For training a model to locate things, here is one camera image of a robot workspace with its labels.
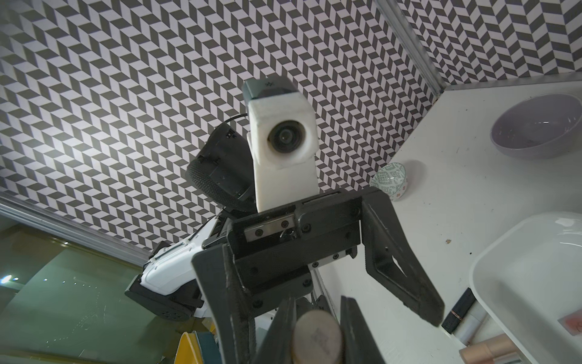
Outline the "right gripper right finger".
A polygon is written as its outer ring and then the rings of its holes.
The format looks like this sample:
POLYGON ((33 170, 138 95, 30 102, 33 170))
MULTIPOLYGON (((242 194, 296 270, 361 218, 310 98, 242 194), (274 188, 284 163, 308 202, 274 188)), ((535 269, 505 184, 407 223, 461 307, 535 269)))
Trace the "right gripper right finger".
POLYGON ((340 327, 344 336, 344 363, 385 364, 362 311, 354 298, 341 297, 340 327))

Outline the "pink lip gloss tube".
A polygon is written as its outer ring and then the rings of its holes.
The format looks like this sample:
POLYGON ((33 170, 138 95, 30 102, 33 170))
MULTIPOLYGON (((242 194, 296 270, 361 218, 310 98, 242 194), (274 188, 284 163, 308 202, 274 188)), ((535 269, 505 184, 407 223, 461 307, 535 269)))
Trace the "pink lip gloss tube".
POLYGON ((560 318, 559 323, 571 336, 580 335, 582 332, 582 309, 560 318))

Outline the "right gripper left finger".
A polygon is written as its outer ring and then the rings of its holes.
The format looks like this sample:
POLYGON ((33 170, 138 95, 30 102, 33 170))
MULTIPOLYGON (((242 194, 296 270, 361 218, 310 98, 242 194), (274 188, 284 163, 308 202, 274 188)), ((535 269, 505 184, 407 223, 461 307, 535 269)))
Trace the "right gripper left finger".
POLYGON ((287 298, 278 307, 271 327, 253 364, 291 364, 293 330, 297 320, 296 300, 287 298))

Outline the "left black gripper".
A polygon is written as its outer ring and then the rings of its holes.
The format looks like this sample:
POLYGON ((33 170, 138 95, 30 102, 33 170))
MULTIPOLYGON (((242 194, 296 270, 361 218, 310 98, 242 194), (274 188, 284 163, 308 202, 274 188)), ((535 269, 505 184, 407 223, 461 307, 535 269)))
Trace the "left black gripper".
POLYGON ((366 272, 438 327, 444 302, 409 246, 388 195, 335 190, 234 221, 227 244, 192 258, 223 363, 251 363, 255 319, 313 290, 313 270, 365 247, 366 272))

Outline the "white plastic storage box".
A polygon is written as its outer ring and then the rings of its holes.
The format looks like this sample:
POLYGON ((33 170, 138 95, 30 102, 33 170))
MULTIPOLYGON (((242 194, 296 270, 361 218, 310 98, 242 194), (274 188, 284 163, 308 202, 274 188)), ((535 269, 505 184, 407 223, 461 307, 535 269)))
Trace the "white plastic storage box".
POLYGON ((532 363, 579 363, 581 215, 526 218, 492 243, 469 274, 479 303, 532 363))

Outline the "beige tan lipstick tube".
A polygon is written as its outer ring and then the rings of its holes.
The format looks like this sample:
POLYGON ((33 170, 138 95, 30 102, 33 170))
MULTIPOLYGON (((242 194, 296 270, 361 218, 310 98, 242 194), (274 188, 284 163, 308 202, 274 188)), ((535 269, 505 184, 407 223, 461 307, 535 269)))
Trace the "beige tan lipstick tube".
POLYGON ((343 334, 336 319, 324 310, 303 314, 293 329, 291 357, 293 363, 341 363, 343 334))

